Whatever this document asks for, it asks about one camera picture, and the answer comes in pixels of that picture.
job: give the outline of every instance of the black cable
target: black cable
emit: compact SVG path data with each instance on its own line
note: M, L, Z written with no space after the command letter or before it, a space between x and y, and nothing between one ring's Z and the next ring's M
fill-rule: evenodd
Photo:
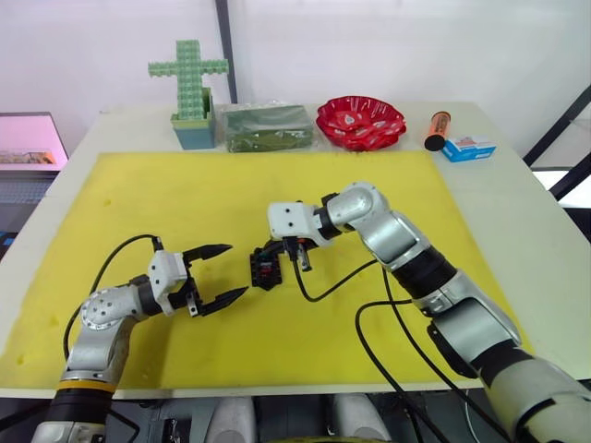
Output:
M4 432L9 427L18 425L20 422L23 422L28 418L31 418L33 415L45 411L47 408L49 408L49 404L49 400L37 401L35 404L28 407L27 409L16 411L15 413L12 413L6 417L0 418L0 432Z
M406 391L398 384L398 382L390 375L390 373L384 367L384 365L381 363L381 361L378 359L376 354L374 354L373 351L371 350L371 347L369 346L368 341L366 340L365 336L363 335L363 330L361 329L361 314L363 314L363 311L365 311L366 309L369 309L374 306L406 305L409 303L412 303L412 300L403 300L403 301L396 301L396 302L381 301L381 302L365 303L364 305L359 307L359 309L357 309L357 312L355 314L355 328L357 331L357 336L359 337L359 340L361 341L363 349L365 349L366 354L369 357L369 360L371 360L371 362L374 364L374 366L376 366L378 368L378 370L381 372L381 374L384 376L384 378L386 378L386 380L388 380L388 382L392 385L394 390L396 390L398 392L400 397L403 399L404 403L406 403L406 406L409 408L409 410L412 410L412 412L414 412L414 413L416 413L416 415L418 415L418 417L423 421L423 423L425 423L425 425L427 425L427 427L431 430L431 432L435 435L435 437L437 437L437 439L440 442L451 443L450 440L446 436L443 435L441 430L431 421L431 419L428 418L428 416L415 404L415 402L410 398L410 396L406 393Z
M112 415L114 418L116 418L117 420L119 420L121 423L123 423L124 425L126 425L127 427L130 427L131 429L133 429L133 436L131 436L129 438L129 440L127 441L127 443L133 443L134 441L136 441L136 438L138 438L139 435L139 426L137 423L132 422L131 420L129 420L127 417L125 417L124 415L121 415L120 413L110 409L109 410L109 414Z
M394 314L396 315L396 318L398 319L398 323L400 324L400 327L403 329L404 335L410 341L410 343L413 345L416 352L421 356L421 358L425 361L425 363L427 363L427 365L433 370L433 372L435 374L437 374L439 376L439 378L441 378L441 380L443 380L445 382L445 384L447 386L449 386L453 392L455 392L457 395L459 395L462 398L462 400L464 400L466 403L468 403L468 405L478 415L480 415L480 417L482 417L482 419L490 427L492 427L497 432L497 434L499 434L505 440L511 442L511 439L509 438L509 436L507 435L505 430L497 422L495 422L487 413L485 413L484 410L482 408L480 408L480 406L478 406L471 398L469 398L467 395L465 395L464 392L461 389L459 389L455 385L455 383L453 383L445 374L443 374L443 372L431 361L430 358L428 358L428 356L425 354L425 352L421 349L421 347L418 345L418 343L413 338L410 330L408 330L408 327L406 326L402 316L400 315L400 311L396 307L396 303L394 302L394 298L392 296L392 291L390 289L390 284L388 283L388 272L386 272L386 269L382 268L381 275L384 279L384 286L386 287L386 294L388 295L388 300L390 300L390 302L392 303L392 310L394 311Z
M324 297L326 297L327 295L330 295L332 292L334 292L339 287L341 287L343 284L345 284L350 279L352 279L354 276L356 276L363 269L365 269L375 263L378 263L378 260L375 260L375 259L370 260L369 262L361 265L359 268L355 269L349 275L347 275L346 277L344 277L343 279L338 281L335 285L332 286L332 288L327 289L322 294L320 294L318 297L310 297L310 295L308 294L308 291L306 291L306 286L304 285L304 282L302 281L302 276L299 273L299 267L297 266L297 261L295 261L295 260L292 261L292 264L294 265L294 274L296 275L295 279L297 280L297 285L299 286L299 290L302 292L302 295L304 295L304 298L306 298L306 300L308 300L311 303L319 302Z
M121 251L121 249L123 249L127 245L129 245L141 238L150 238L152 241L152 245L154 246L154 249L162 248L162 244L160 243L160 238L158 238L157 235L152 235L151 233L142 233L140 235L135 235L133 237L128 238L125 242L123 242L121 245L116 247L113 250L113 252L111 252L111 254L109 254L107 259L104 261L103 265L99 269L99 273L96 275L96 278L94 279L94 282L92 283L92 287L90 288L89 293L94 293L96 291L97 287L99 286L99 282L101 281L101 278L103 277L104 272L106 271L106 269L109 266L109 264L111 263L111 261L113 261L113 258L115 258L115 256ZM70 331L72 330L72 326L74 326L74 321L76 321L76 317L78 316L81 308L82 308L82 305L80 305L76 308L76 310L72 314L72 317L70 317L70 320L67 321L66 329L64 330L64 338L62 340L62 346L64 348L64 357L66 358L66 360L70 356L70 351L69 351L69 346L68 346Z
M415 430L416 443L425 443L425 440L423 440L423 435L421 434L421 429L418 427L418 421L416 420L415 413L410 409L407 409L406 413L408 413L410 423L413 425L413 429Z

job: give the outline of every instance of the red decorative dish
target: red decorative dish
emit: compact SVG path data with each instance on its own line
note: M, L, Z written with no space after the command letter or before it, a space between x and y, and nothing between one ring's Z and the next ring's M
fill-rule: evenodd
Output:
M406 132L404 116L393 106L353 95L323 104L316 124L332 143L354 151L386 148Z

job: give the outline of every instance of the pink display screen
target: pink display screen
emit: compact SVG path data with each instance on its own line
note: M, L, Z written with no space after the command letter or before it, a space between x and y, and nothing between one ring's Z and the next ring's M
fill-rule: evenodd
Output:
M61 171L66 162L51 115L0 115L0 171Z

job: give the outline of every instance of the green building blocks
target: green building blocks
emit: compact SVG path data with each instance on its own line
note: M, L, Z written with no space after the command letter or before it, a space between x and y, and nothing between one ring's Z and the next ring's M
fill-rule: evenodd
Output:
M215 147L213 100L209 88L201 85L203 74L228 72L227 60L201 60L199 41L176 42L176 61L149 63L151 77L176 76L177 114L171 117L173 129L184 150Z

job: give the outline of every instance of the robotic arm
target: robotic arm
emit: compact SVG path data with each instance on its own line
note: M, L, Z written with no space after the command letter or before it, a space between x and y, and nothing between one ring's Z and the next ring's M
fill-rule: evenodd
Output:
M92 293L82 304L80 334L32 443L102 443L133 327L162 312L171 316L184 306L192 317L207 316L232 304L247 289L222 293L204 304L189 273L192 261L222 254L231 248L229 245L204 245L170 253L158 240L154 248L147 275Z
M509 317L455 268L375 186L357 182L322 207L273 203L271 237L310 270L307 249L357 231L369 252L431 317L428 335L450 367L480 378L511 438L588 441L591 393L557 366L526 353Z

